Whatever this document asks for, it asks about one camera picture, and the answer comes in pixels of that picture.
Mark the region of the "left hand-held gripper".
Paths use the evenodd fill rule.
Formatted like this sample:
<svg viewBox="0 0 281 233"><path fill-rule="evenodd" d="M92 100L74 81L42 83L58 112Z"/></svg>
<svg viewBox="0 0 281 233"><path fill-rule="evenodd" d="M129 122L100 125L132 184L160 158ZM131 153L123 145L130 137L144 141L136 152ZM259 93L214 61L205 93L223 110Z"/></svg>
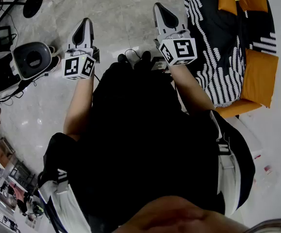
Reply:
<svg viewBox="0 0 281 233"><path fill-rule="evenodd" d="M62 59L63 77L73 81L90 79L95 64L100 63L99 49L92 47L93 24L84 18L71 31L67 39L68 50Z"/></svg>

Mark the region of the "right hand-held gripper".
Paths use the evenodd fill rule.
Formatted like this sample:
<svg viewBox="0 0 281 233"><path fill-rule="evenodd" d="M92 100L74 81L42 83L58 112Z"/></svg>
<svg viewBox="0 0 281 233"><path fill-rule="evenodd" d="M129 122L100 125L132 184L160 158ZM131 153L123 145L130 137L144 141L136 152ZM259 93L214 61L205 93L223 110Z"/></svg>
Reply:
<svg viewBox="0 0 281 233"><path fill-rule="evenodd" d="M162 3L153 7L155 26L158 29L157 49L169 67L190 64L198 58L197 47L186 29L184 14L177 8Z"/></svg>

